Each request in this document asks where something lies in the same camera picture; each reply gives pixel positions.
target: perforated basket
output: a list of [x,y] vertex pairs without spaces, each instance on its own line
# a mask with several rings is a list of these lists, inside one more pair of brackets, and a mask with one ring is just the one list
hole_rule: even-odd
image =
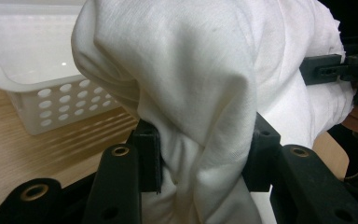
[[118,107],[77,71],[71,33],[84,1],[0,1],[0,89],[30,134]]

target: hole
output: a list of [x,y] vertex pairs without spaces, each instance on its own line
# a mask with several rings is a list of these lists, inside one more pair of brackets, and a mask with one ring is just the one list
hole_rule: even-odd
[[129,152],[130,152],[130,149],[127,147],[117,147],[112,150],[112,155],[113,156],[125,156]]
[[110,101],[103,102],[103,106],[109,106],[109,105],[110,105]]
[[103,89],[101,87],[98,87],[97,89],[94,90],[95,94],[101,93],[103,91]]
[[76,103],[76,106],[77,107],[82,107],[85,104],[86,104],[86,101],[79,101],[79,102]]
[[81,114],[83,114],[84,109],[78,109],[77,111],[75,111],[75,115],[79,116]]
[[96,96],[96,97],[94,97],[94,98],[92,98],[92,102],[95,104],[95,103],[97,103],[98,101],[100,101],[101,100],[101,96]]
[[337,217],[339,217],[340,219],[342,219],[344,221],[347,221],[347,222],[353,221],[351,214],[343,209],[338,209],[335,213],[336,213]]
[[111,220],[113,218],[115,218],[118,214],[118,210],[116,207],[110,207],[110,208],[106,208],[105,210],[103,210],[103,212],[101,213],[101,218],[103,218],[103,220]]
[[306,150],[302,148],[294,147],[291,148],[290,150],[292,151],[293,154],[297,155],[298,157],[308,157],[310,155]]
[[46,109],[48,108],[49,106],[52,105],[52,102],[51,101],[44,101],[42,103],[39,104],[39,108],[41,109]]
[[86,88],[86,87],[88,87],[89,84],[90,84],[90,81],[88,79],[86,79],[79,83],[79,87]]
[[46,118],[50,117],[51,114],[52,114],[52,112],[50,110],[47,110],[47,111],[40,113],[39,118],[46,119]]
[[42,127],[49,126],[51,124],[51,122],[52,122],[51,119],[45,119],[42,122],[40,122],[40,126],[42,126]]
[[63,105],[63,106],[61,106],[58,110],[59,110],[61,113],[63,113],[63,112],[68,111],[69,107],[70,107],[69,105]]
[[87,96],[87,94],[88,94],[87,91],[81,91],[81,92],[77,95],[77,97],[78,97],[78,98],[84,98],[84,97]]
[[23,201],[30,202],[36,200],[48,192],[48,185],[46,184],[37,184],[29,187],[22,192],[20,198]]
[[69,90],[71,90],[71,88],[72,88],[71,84],[65,84],[65,85],[62,85],[60,87],[60,91],[61,92],[68,92]]
[[263,135],[270,135],[270,133],[267,132],[267,131],[261,131],[261,134],[263,134]]
[[93,111],[93,110],[96,110],[97,108],[98,108],[97,105],[92,105],[92,106],[89,107],[89,110]]
[[64,95],[63,97],[60,98],[60,102],[62,104],[66,104],[71,100],[71,96],[70,95]]
[[66,120],[69,118],[69,115],[68,114],[63,114],[61,116],[58,117],[59,120]]
[[50,96],[50,94],[51,94],[51,89],[44,89],[37,93],[37,95],[41,98],[48,97]]

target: metal grommet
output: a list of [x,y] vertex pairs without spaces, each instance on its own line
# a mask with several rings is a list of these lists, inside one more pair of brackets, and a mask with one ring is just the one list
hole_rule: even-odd
[[130,149],[127,147],[117,147],[112,150],[113,156],[125,156],[130,152]]
[[310,155],[308,151],[299,147],[292,147],[290,151],[298,157],[308,157]]
[[28,187],[25,191],[22,192],[20,198],[25,202],[30,202],[36,200],[48,192],[48,185],[46,184],[36,184]]

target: white cloth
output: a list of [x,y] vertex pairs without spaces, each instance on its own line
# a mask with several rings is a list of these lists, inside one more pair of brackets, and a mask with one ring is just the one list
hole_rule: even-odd
[[146,224],[273,222],[241,178],[255,112],[283,145],[311,147],[351,108],[348,83],[307,88],[299,73],[306,56],[344,54],[313,0],[88,1],[72,41],[80,72],[160,132],[164,182],[143,194]]

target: wooden surface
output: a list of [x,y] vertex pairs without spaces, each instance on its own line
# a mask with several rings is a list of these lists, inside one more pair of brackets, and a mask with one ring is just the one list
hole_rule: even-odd
[[55,178],[65,187],[95,172],[102,151],[126,140],[135,125],[120,108],[31,136],[0,91],[0,203],[33,178]]

